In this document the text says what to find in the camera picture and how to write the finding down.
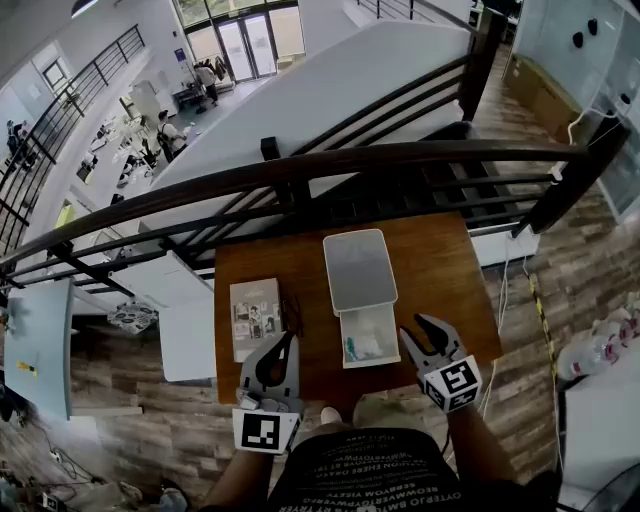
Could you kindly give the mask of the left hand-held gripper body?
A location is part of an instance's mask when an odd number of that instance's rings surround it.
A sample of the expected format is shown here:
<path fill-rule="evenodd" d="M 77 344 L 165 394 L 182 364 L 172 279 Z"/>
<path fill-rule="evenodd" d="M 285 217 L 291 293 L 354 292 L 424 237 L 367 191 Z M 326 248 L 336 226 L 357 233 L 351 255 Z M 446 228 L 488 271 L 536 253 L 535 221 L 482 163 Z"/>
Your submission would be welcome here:
<path fill-rule="evenodd" d="M 271 398 L 240 388 L 232 410 L 235 448 L 283 455 L 290 450 L 303 415 L 304 403 L 298 398 Z"/>

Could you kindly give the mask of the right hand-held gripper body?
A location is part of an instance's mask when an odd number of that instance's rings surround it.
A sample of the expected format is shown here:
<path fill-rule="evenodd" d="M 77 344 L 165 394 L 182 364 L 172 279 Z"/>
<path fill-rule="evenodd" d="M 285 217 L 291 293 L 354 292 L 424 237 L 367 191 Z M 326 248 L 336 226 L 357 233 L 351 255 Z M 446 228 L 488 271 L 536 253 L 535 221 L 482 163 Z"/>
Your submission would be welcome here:
<path fill-rule="evenodd" d="M 480 394 L 482 378 L 473 355 L 423 358 L 416 367 L 422 392 L 444 413 L 472 405 Z"/>

